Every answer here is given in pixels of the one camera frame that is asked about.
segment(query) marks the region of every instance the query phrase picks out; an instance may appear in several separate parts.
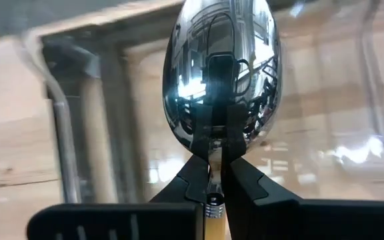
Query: wooden surface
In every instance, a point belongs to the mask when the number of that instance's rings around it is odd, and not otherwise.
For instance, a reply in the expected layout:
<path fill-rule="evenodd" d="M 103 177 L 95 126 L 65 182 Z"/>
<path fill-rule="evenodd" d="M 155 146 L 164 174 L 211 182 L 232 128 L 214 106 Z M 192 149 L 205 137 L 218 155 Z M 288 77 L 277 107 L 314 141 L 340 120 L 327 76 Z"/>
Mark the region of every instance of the wooden surface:
<path fill-rule="evenodd" d="M 33 35 L 87 23 L 112 21 L 175 2 L 131 3 L 34 29 Z M 372 184 L 372 180 L 367 179 L 384 179 L 384 169 L 379 173 L 367 165 L 360 165 L 365 173 L 359 174 L 365 176 L 362 177 L 364 180 L 352 181 L 348 173 L 334 171 L 333 164 L 321 157 L 340 143 L 349 144 L 341 137 L 339 140 L 336 134 L 352 132 L 358 136 L 371 128 L 366 114 L 368 106 L 362 76 L 357 70 L 359 60 L 356 39 L 351 34 L 353 28 L 335 19 L 328 19 L 327 15 L 318 14 L 303 18 L 302 24 L 306 23 L 306 31 L 298 31 L 295 24 L 289 22 L 291 18 L 287 18 L 285 13 L 282 17 L 284 27 L 281 27 L 281 36 L 288 53 L 284 78 L 285 98 L 280 108 L 279 121 L 269 136 L 271 143 L 263 146 L 260 151 L 249 153 L 247 159 L 266 174 L 272 174 L 274 179 L 278 179 L 278 175 L 274 175 L 274 165 L 280 159 L 299 162 L 301 160 L 298 159 L 304 159 L 300 164 L 307 166 L 309 171 L 318 169 L 321 176 L 318 180 L 319 191 L 299 189 L 298 183 L 290 181 L 285 175 L 282 175 L 285 177 L 282 184 L 305 197 L 384 199 L 384 185 L 379 184 L 375 190 L 366 187 Z M 357 16 L 349 14 L 344 18 L 347 17 L 353 19 Z M 382 72 L 381 94 L 384 96 L 383 14 L 375 26 L 379 31 L 374 34 L 373 40 L 378 46 L 376 54 L 383 59 L 379 68 Z M 33 37 L 29 46 L 32 51 L 39 48 Z M 16 49 L 12 37 L 0 40 L 0 239 L 10 240 L 25 239 L 28 219 L 46 206 L 61 202 L 49 103 L 43 98 L 40 76 L 27 68 Z M 135 55 L 135 51 L 131 51 L 131 62 L 134 65 L 153 66 L 146 67 L 149 71 L 135 72 L 138 76 L 135 91 L 137 96 L 147 96 L 138 102 L 138 114 L 144 132 L 144 154 L 149 162 L 150 175 L 152 170 L 158 171 L 158 184 L 161 184 L 156 185 L 161 188 L 177 172 L 176 169 L 181 167 L 189 153 L 176 142 L 164 125 L 159 90 L 163 51 L 158 47 L 154 49 L 156 53 L 149 54 L 149 57 Z M 150 121 L 155 116 L 162 119 Z M 357 143 L 363 139 L 358 136 Z M 289 155 L 276 150 L 286 148 L 286 145 Z M 305 162 L 316 156 L 319 156 L 318 162 Z"/>

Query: black plastic part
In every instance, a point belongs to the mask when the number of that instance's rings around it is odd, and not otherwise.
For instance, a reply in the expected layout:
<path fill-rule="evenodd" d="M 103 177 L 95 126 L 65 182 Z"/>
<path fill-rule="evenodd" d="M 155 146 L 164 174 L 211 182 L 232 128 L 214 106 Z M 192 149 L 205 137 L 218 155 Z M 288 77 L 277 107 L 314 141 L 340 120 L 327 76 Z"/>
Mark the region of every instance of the black plastic part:
<path fill-rule="evenodd" d="M 202 214 L 202 206 L 193 203 L 56 205 L 30 220 L 27 237 L 29 240 L 202 240 Z"/>
<path fill-rule="evenodd" d="M 305 200 L 242 158 L 222 185 L 232 240 L 384 239 L 384 201 Z"/>
<path fill-rule="evenodd" d="M 192 201 L 202 206 L 207 201 L 208 162 L 192 156 L 176 177 L 154 198 L 152 203 L 182 203 Z"/>

